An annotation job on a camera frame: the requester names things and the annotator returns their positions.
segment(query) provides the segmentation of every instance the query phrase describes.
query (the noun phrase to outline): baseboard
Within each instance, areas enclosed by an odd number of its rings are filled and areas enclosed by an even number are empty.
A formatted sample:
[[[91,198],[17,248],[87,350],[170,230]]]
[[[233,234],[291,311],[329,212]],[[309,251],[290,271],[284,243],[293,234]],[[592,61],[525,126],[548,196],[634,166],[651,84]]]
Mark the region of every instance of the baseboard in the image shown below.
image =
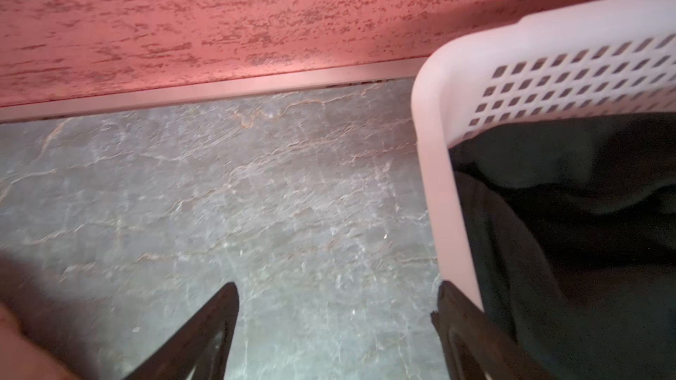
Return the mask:
[[[278,75],[145,89],[104,96],[70,98],[51,102],[0,107],[0,122],[28,121],[81,114],[106,113],[136,108],[180,105],[229,97],[271,94],[280,91],[321,88],[341,84],[414,77],[427,58],[357,64]]]

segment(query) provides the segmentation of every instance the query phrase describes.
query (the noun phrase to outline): red wall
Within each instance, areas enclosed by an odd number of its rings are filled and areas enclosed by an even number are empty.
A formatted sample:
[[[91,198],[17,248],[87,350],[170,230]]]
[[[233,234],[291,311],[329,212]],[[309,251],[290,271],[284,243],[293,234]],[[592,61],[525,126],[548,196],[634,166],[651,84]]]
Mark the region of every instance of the red wall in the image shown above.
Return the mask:
[[[426,56],[580,1],[0,0],[0,106]]]

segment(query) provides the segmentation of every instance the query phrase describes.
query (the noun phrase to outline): black cloth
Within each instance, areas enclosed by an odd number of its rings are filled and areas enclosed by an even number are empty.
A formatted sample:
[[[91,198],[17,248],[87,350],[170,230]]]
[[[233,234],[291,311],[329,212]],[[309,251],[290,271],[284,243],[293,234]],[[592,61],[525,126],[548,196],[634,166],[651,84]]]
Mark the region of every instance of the black cloth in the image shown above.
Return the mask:
[[[450,150],[486,314],[560,379],[676,379],[676,116]]]

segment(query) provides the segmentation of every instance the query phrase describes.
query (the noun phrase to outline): white plastic basket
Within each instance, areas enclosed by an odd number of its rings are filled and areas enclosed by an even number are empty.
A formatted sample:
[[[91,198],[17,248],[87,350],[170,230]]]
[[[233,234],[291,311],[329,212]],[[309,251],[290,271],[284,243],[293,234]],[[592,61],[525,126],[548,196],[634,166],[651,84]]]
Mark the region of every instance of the white plastic basket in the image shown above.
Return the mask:
[[[480,308],[448,148],[496,125],[676,111],[676,0],[597,0],[436,51],[412,93],[439,270]]]

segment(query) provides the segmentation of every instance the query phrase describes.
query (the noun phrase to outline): floor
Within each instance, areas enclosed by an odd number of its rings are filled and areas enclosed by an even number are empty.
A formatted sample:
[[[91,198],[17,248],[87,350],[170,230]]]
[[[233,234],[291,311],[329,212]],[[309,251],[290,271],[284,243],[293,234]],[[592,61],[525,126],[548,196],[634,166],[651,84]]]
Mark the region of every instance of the floor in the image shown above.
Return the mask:
[[[228,281],[227,379],[447,379],[411,86],[0,125],[0,298],[86,380]]]

